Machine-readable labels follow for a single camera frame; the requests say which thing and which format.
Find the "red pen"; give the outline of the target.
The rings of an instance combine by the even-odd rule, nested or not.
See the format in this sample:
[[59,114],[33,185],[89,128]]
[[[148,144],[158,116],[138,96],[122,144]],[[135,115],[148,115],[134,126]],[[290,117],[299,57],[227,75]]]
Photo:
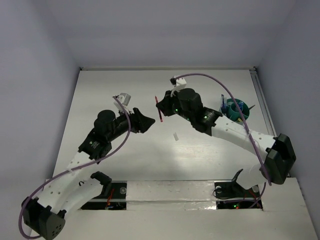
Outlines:
[[155,95],[154,98],[155,98],[156,108],[157,108],[157,111],[158,111],[159,120],[160,120],[161,123],[163,123],[162,112],[158,107],[158,103],[159,103],[158,97]]

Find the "clear white pen cap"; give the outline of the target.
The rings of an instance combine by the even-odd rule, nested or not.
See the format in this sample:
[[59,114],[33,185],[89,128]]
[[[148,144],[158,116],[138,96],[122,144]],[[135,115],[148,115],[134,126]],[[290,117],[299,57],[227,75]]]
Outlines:
[[178,137],[178,135],[177,135],[176,132],[173,134],[173,137],[174,137],[175,141],[178,141],[178,140],[179,140],[179,137]]

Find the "blue grip clear pen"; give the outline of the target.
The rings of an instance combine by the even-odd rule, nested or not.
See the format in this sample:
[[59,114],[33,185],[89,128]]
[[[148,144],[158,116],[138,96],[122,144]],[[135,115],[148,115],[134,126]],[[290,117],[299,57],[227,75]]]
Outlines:
[[225,108],[225,96],[221,94],[221,111],[223,112]]

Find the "correction fluid bottle blue cap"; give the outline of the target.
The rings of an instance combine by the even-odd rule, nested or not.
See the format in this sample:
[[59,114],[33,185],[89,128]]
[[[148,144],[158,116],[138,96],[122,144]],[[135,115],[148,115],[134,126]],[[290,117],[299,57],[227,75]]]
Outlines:
[[244,102],[243,102],[243,101],[239,101],[239,102],[237,103],[237,105],[238,105],[240,111],[242,111],[243,108],[244,108]]

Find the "blue pen with clip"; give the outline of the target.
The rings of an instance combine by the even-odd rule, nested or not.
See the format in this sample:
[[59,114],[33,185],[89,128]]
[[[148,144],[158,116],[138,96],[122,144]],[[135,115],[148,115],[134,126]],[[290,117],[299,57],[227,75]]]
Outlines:
[[228,112],[228,102],[227,102],[227,99],[226,99],[226,98],[223,100],[223,104],[222,104],[222,107],[221,107],[221,111],[222,111],[222,113],[223,113],[224,115],[226,115],[227,112]]

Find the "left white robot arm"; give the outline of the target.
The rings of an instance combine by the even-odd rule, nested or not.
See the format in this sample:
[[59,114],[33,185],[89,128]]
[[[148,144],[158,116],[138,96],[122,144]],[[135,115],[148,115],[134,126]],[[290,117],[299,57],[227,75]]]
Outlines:
[[93,129],[65,171],[48,179],[22,202],[18,220],[20,234],[31,239],[23,231],[25,224],[38,234],[36,239],[53,240],[73,212],[96,196],[108,196],[112,179],[99,171],[98,165],[124,146],[122,142],[112,150],[112,141],[121,135],[125,135],[126,141],[131,133],[143,134],[155,122],[136,107],[132,112],[121,107],[119,116],[112,110],[99,112]]

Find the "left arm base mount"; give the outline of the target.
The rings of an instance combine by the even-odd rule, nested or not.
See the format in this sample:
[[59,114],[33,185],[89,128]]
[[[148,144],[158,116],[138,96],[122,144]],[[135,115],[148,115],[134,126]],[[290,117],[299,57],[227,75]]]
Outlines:
[[98,180],[102,189],[100,194],[85,203],[81,210],[122,211],[127,209],[126,181],[113,182],[109,176],[100,171],[93,173],[90,178]]

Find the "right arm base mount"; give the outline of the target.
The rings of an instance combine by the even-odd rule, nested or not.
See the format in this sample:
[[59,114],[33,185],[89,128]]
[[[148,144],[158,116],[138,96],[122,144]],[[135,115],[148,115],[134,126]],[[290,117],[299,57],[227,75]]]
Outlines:
[[216,199],[218,210],[263,209],[259,186],[244,189],[237,183],[242,171],[240,169],[231,181],[218,181],[214,184],[212,195]]

